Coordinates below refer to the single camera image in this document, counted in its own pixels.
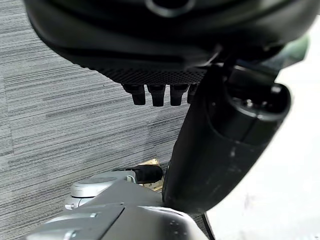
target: gray carpet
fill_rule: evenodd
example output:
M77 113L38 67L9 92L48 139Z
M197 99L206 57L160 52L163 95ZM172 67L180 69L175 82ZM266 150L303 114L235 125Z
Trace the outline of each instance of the gray carpet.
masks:
M55 54L20 0L0 2L0 240L63 209L70 185L157 158L162 167L188 110L135 106L121 85Z

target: gray plastic part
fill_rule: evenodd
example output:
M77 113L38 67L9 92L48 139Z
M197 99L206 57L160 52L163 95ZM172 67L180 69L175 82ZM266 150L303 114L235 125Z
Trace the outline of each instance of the gray plastic part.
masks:
M77 181L71 186L71 196L93 198L120 180L136 182L136 173L134 171L108 171Z
M124 209L102 240L207 240L190 216L166 207Z
M77 208L41 224L26 240L99 240L123 211L121 206Z
M162 206L162 195L149 188L128 181L118 181L83 206L107 204Z
M25 240L207 240L185 213L162 206L161 193L125 180L88 203L41 224Z

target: white floor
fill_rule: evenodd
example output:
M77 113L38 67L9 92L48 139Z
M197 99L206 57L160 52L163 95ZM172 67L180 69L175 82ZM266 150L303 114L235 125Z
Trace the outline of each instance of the white floor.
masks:
M291 112L242 182L207 215L217 240L320 239L320 17L305 61L277 82Z

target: black cylinder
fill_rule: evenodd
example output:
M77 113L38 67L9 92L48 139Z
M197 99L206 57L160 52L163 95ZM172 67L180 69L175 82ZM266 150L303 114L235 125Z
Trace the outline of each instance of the black cylinder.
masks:
M167 207L203 214L247 174L289 112L288 89L274 84L258 94L233 96L214 67L201 82L186 115L165 175Z

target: black plastic housing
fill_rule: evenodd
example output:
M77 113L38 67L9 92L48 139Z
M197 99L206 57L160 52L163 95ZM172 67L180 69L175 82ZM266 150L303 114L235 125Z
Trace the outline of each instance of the black plastic housing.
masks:
M285 86L268 89L260 99L246 99L245 91L241 99L219 67L208 71L173 148L162 194L167 207L203 214L248 173L291 106Z

